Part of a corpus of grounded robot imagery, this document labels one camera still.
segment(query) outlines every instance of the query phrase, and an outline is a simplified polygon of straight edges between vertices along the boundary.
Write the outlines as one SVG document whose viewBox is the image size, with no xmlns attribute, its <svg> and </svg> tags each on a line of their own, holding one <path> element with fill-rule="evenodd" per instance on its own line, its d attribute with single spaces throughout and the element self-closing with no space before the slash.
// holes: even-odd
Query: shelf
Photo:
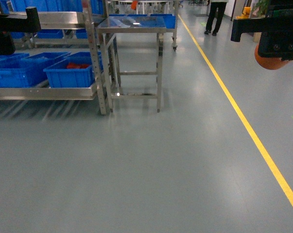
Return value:
<svg viewBox="0 0 293 233">
<path fill-rule="evenodd" d="M 97 85 L 88 88 L 50 88 L 48 80 L 32 88 L 0 88 L 0 100 L 93 100 Z"/>
</svg>

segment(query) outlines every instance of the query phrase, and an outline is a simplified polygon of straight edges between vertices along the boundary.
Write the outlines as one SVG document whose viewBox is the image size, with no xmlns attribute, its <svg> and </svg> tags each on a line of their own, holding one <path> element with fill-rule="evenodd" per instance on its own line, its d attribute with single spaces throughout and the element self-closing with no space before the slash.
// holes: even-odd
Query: white wall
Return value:
<svg viewBox="0 0 293 233">
<path fill-rule="evenodd" d="M 229 17 L 232 17 L 233 15 L 233 9 L 234 9 L 234 3 L 235 3 L 235 0 L 229 0 L 227 5 L 226 5 L 226 8 L 225 8 L 225 15 L 229 16 Z"/>
</svg>

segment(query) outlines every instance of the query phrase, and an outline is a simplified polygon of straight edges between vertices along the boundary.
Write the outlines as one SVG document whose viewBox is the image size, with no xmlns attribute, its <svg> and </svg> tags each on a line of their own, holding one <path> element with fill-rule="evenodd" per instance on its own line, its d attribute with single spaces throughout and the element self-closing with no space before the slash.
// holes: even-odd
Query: blue plastic crate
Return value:
<svg viewBox="0 0 293 233">
<path fill-rule="evenodd" d="M 86 69 L 67 69 L 69 62 L 90 66 Z M 94 83 L 92 62 L 88 57 L 66 57 L 65 60 L 44 69 L 44 72 L 47 73 L 52 88 L 90 87 Z"/>
<path fill-rule="evenodd" d="M 28 65 L 45 63 L 45 67 L 49 67 L 62 61 L 68 55 L 70 55 L 70 52 L 43 52 L 31 57 L 22 58 L 21 61 L 27 63 Z"/>
<path fill-rule="evenodd" d="M 12 38 L 14 39 L 21 39 L 22 37 L 24 37 L 24 33 L 10 33 Z"/>
<path fill-rule="evenodd" d="M 127 16 L 129 16 L 129 17 L 131 17 L 131 16 L 134 16 L 134 17 L 146 17 L 147 15 L 130 14 L 130 15 L 127 15 Z"/>
<path fill-rule="evenodd" d="M 89 59 L 89 62 L 92 62 L 90 52 L 78 52 L 78 53 L 72 54 L 70 56 L 67 56 L 66 59 L 75 58 L 75 57 L 87 57 Z M 101 51 L 98 51 L 98 58 L 99 58 L 100 69 L 101 69 L 101 71 L 103 71 L 103 62 L 102 62 Z"/>
<path fill-rule="evenodd" d="M 44 29 L 37 33 L 38 38 L 41 39 L 61 39 L 63 38 L 62 30 Z"/>
<path fill-rule="evenodd" d="M 28 56 L 29 56 L 28 53 L 14 53 L 11 55 L 0 55 L 0 64 L 2 64 L 3 62 L 11 62 L 11 61 L 19 60 L 21 58 L 28 57 Z"/>
<path fill-rule="evenodd" d="M 9 14 L 9 8 L 7 5 L 7 0 L 0 0 L 1 8 L 4 14 Z"/>
<path fill-rule="evenodd" d="M 75 0 L 75 3 L 72 3 L 73 0 L 70 1 L 71 5 L 76 6 L 74 11 L 83 11 L 82 3 L 80 0 Z M 91 8 L 93 14 L 102 15 L 103 14 L 103 1 L 102 0 L 91 0 Z"/>
<path fill-rule="evenodd" d="M 87 39 L 88 36 L 87 36 L 86 29 L 76 30 L 76 37 L 77 37 L 77 39 Z"/>
<path fill-rule="evenodd" d="M 43 72 L 44 64 L 29 66 L 22 61 L 12 61 L 0 65 L 0 87 L 33 87 L 47 77 Z"/>
<path fill-rule="evenodd" d="M 11 0 L 14 11 L 25 11 L 28 6 L 35 6 L 38 11 L 64 11 L 65 3 L 63 0 Z"/>
<path fill-rule="evenodd" d="M 167 29 L 175 28 L 175 16 L 172 14 L 152 14 L 151 16 L 163 17 Z"/>
</svg>

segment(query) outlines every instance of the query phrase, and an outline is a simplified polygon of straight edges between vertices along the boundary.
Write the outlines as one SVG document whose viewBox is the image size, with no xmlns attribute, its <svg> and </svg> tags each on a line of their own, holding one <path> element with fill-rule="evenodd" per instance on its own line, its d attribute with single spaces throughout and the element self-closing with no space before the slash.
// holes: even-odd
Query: metal frame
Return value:
<svg viewBox="0 0 293 233">
<path fill-rule="evenodd" d="M 99 42 L 103 60 L 104 70 L 110 66 L 113 69 L 113 75 L 110 79 L 109 73 L 105 72 L 105 83 L 107 91 L 108 105 L 113 112 L 113 99 L 156 99 L 157 100 L 157 112 L 160 112 L 161 108 L 161 86 L 162 86 L 162 60 L 163 60 L 163 46 L 164 46 L 164 33 L 166 28 L 110 28 L 110 27 L 98 27 L 97 32 L 99 35 Z M 155 33 L 157 40 L 157 62 L 156 71 L 124 71 L 120 72 L 120 63 L 118 59 L 118 49 L 116 33 Z M 116 87 L 115 75 L 119 85 L 119 90 L 113 92 Z M 121 75 L 157 75 L 157 92 L 156 93 L 128 93 L 125 94 L 121 88 Z"/>
<path fill-rule="evenodd" d="M 25 16 L 25 12 L 11 12 L 11 15 Z M 38 12 L 41 29 L 77 30 L 84 29 L 83 12 Z M 92 15 L 94 26 L 98 26 L 104 18 L 101 15 Z M 88 45 L 87 39 L 68 38 L 43 39 L 32 37 L 34 47 L 37 45 Z"/>
<path fill-rule="evenodd" d="M 83 12 L 44 12 L 39 14 L 42 28 L 80 29 L 86 28 L 88 44 L 95 75 L 95 83 L 89 88 L 49 88 L 44 81 L 33 88 L 0 88 L 0 100 L 93 100 L 99 99 L 101 114 L 106 114 L 106 98 L 104 95 L 102 73 L 99 66 L 98 47 L 90 0 L 81 0 Z"/>
</svg>

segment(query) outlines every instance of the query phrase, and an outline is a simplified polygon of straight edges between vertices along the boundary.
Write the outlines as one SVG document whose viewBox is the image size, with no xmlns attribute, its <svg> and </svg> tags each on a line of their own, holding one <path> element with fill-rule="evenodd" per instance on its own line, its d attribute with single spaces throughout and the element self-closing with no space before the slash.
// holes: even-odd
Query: red item in crate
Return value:
<svg viewBox="0 0 293 233">
<path fill-rule="evenodd" d="M 89 64 L 76 64 L 73 62 L 69 62 L 69 64 L 67 65 L 67 69 L 86 69 L 89 66 Z"/>
</svg>

